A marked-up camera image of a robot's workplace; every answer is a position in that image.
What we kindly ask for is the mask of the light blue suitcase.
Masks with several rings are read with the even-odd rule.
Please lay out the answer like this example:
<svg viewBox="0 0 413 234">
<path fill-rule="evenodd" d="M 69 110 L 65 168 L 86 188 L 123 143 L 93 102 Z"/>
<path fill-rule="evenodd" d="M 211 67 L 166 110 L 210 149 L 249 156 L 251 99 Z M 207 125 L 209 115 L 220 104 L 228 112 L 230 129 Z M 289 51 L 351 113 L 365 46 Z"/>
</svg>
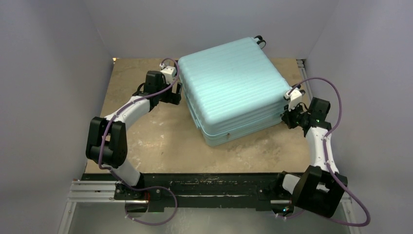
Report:
<svg viewBox="0 0 413 234">
<path fill-rule="evenodd" d="M 247 37 L 179 58 L 184 97 L 207 145 L 281 122 L 290 86 L 263 52 L 265 44 L 262 36 Z"/>
</svg>

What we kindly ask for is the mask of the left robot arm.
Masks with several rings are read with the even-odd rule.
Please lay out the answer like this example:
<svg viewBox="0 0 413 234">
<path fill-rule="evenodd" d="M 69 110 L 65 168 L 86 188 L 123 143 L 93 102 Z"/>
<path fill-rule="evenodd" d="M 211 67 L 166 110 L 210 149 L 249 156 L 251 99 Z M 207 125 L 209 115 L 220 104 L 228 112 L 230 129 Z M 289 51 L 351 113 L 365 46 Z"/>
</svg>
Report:
<svg viewBox="0 0 413 234">
<path fill-rule="evenodd" d="M 160 102 L 178 105 L 182 84 L 178 77 L 160 71 L 148 71 L 131 98 L 119 109 L 105 117 L 94 117 L 89 126 L 86 157 L 102 170 L 108 171 L 121 184 L 119 190 L 132 199 L 143 196 L 158 199 L 161 186 L 145 186 L 144 176 L 127 160 L 127 131 L 141 117 L 151 112 Z"/>
</svg>

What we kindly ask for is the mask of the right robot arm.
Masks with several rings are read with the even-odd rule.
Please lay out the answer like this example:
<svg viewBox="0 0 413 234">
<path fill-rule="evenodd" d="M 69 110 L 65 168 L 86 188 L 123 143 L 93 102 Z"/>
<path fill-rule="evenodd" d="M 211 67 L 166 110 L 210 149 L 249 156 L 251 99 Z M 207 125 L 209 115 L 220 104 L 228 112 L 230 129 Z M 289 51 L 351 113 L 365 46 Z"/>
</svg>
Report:
<svg viewBox="0 0 413 234">
<path fill-rule="evenodd" d="M 282 172 L 274 184 L 274 194 L 279 198 L 291 195 L 293 206 L 331 218 L 335 213 L 344 189 L 347 177 L 340 175 L 333 161 L 331 149 L 332 129 L 326 121 L 330 102 L 313 98 L 309 106 L 299 101 L 288 101 L 281 115 L 282 122 L 289 129 L 301 127 L 310 149 L 311 163 L 302 175 Z"/>
</svg>

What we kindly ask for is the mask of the black metal base rail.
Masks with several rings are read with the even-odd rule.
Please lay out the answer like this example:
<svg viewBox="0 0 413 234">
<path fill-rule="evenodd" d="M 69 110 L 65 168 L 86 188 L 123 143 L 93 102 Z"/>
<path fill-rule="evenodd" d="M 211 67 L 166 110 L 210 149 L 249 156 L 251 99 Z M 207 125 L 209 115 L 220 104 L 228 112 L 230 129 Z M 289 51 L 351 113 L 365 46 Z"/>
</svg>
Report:
<svg viewBox="0 0 413 234">
<path fill-rule="evenodd" d="M 71 185 L 73 202 L 123 203 L 134 215 L 165 208 L 235 208 L 293 213 L 295 207 L 331 217 L 344 190 L 329 176 L 281 173 L 145 173 L 143 191 L 110 174 L 84 174 Z"/>
</svg>

